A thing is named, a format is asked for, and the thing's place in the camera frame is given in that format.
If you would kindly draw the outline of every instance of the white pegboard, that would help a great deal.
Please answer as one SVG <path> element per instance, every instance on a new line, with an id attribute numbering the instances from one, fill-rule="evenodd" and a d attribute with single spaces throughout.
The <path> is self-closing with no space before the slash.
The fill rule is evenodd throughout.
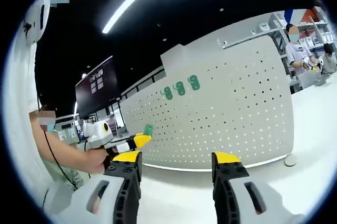
<path id="1" fill-rule="evenodd" d="M 187 78 L 198 77 L 192 90 Z M 182 81 L 185 95 L 172 85 Z M 169 86 L 173 98 L 161 94 Z M 154 125 L 143 162 L 169 168 L 210 169 L 211 153 L 239 156 L 244 165 L 293 149 L 293 110 L 279 53 L 264 36 L 190 64 L 121 103 L 131 134 Z"/>

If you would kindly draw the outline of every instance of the black cable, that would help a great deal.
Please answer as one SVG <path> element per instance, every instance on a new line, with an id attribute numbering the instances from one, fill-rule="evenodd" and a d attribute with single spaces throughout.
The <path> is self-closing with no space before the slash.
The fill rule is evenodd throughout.
<path id="1" fill-rule="evenodd" d="M 38 93 L 36 93 L 36 94 L 37 94 L 37 107 L 38 107 L 38 111 L 40 112 L 40 105 L 39 105 L 39 102 L 38 102 Z M 63 175 L 66 177 L 66 179 L 67 179 L 67 180 L 74 186 L 75 190 L 77 190 L 78 188 L 77 188 L 77 186 L 75 185 L 75 183 L 73 183 L 73 182 L 69 179 L 69 177 L 66 175 L 66 173 L 65 173 L 65 172 L 63 171 L 63 169 L 61 168 L 61 165 L 58 163 L 58 161 L 57 161 L 57 159 L 56 159 L 56 157 L 55 157 L 55 155 L 54 155 L 54 152 L 53 152 L 53 150 L 52 150 L 52 147 L 51 147 L 51 145 L 49 144 L 49 140 L 48 140 L 48 138 L 47 138 L 46 132 L 43 131 L 43 133 L 44 133 L 44 136 L 46 137 L 46 141 L 47 141 L 48 147 L 49 147 L 49 149 L 50 149 L 50 151 L 51 151 L 51 153 L 52 153 L 52 156 L 53 156 L 53 158 L 54 158 L 54 160 L 55 160 L 57 166 L 59 167 L 59 169 L 61 170 L 61 172 L 63 173 Z"/>
<path id="2" fill-rule="evenodd" d="M 88 142 L 88 139 L 85 140 L 84 142 L 84 152 L 86 151 L 86 143 Z"/>

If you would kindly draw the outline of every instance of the person's hand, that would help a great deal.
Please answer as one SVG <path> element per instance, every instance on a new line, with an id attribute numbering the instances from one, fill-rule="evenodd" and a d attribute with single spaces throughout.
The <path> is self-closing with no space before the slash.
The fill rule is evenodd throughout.
<path id="1" fill-rule="evenodd" d="M 319 65 L 321 65 L 320 61 L 316 60 L 314 67 L 318 67 Z"/>
<path id="2" fill-rule="evenodd" d="M 84 152 L 85 162 L 83 169 L 87 173 L 96 174 L 104 172 L 103 161 L 107 156 L 105 149 L 89 149 Z"/>
<path id="3" fill-rule="evenodd" d="M 302 67 L 303 67 L 305 70 L 308 70 L 308 69 L 309 69 L 309 65 L 306 64 L 304 61 L 302 61 Z"/>

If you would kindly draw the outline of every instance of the table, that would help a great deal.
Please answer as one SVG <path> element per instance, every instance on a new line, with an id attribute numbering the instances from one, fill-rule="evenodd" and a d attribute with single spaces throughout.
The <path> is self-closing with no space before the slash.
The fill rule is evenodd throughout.
<path id="1" fill-rule="evenodd" d="M 297 165 L 283 160 L 248 168 L 269 183 L 292 213 L 309 215 L 330 190 L 337 170 L 337 73 L 323 86 L 292 95 Z M 143 166 L 139 224 L 216 223 L 209 172 L 182 172 Z"/>

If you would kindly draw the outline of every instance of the television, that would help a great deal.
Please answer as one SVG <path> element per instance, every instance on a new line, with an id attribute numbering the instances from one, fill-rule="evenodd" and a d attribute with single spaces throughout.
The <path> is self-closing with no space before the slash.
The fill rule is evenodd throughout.
<path id="1" fill-rule="evenodd" d="M 81 79 L 75 86 L 75 94 L 80 119 L 108 107 L 120 97 L 113 57 L 107 58 Z"/>

